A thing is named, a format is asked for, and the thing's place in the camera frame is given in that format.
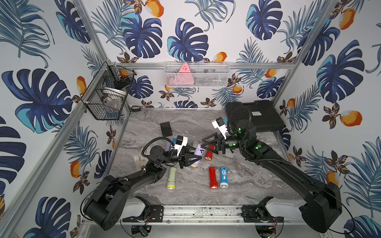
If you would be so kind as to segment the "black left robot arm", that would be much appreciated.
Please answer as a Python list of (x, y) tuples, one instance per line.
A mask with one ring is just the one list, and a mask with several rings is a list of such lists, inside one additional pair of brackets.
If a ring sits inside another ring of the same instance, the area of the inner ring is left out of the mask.
[(188, 167), (202, 159), (194, 155), (190, 146), (180, 150), (166, 151), (156, 145), (147, 155), (148, 163), (141, 171), (115, 178), (106, 176), (81, 206), (85, 218), (95, 222), (104, 231), (110, 230), (117, 222), (145, 222), (150, 217), (151, 204), (144, 198), (131, 194), (144, 186), (156, 183), (167, 171), (167, 163), (178, 163), (181, 168)]

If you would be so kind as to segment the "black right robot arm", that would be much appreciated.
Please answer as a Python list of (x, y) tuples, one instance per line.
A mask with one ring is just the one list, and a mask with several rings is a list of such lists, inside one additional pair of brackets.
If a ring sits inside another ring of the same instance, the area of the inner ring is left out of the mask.
[(238, 149), (247, 161), (267, 169), (293, 188), (304, 200), (297, 214), (313, 230), (327, 232), (341, 215), (341, 193), (335, 183), (324, 183), (301, 171), (259, 141), (255, 133), (223, 136), (216, 132), (202, 139), (204, 149), (208, 150), (210, 145), (214, 145), (215, 154)]

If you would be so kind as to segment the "red flashlight front row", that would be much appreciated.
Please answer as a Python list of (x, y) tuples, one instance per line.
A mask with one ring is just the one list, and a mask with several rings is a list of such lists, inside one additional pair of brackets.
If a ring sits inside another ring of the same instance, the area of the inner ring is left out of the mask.
[(216, 172), (214, 167), (209, 167), (210, 188), (217, 189), (219, 187), (216, 180)]

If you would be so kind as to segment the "purple flashlight front row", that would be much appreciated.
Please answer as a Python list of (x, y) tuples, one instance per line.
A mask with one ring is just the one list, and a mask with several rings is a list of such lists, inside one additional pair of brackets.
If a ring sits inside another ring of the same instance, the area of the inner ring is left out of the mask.
[[(205, 152), (205, 149), (203, 149), (202, 146), (201, 146), (201, 143), (199, 143), (199, 144), (197, 145), (197, 147), (195, 148), (194, 155), (196, 155), (196, 156), (200, 156), (201, 159), (202, 159), (204, 152)], [(197, 166), (200, 164), (201, 159), (198, 160), (198, 161), (196, 161), (196, 162), (194, 162), (194, 163), (192, 163), (191, 166), (192, 166), (192, 167), (197, 167)]]

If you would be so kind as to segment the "green flashlight back row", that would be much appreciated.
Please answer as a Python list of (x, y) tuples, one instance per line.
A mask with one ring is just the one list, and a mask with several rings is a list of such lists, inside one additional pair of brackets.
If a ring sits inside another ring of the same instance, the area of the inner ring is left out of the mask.
[(193, 148), (197, 148), (198, 147), (198, 145), (199, 145), (199, 142), (198, 141), (194, 141), (193, 142), (193, 144), (192, 144), (192, 146), (193, 146)]

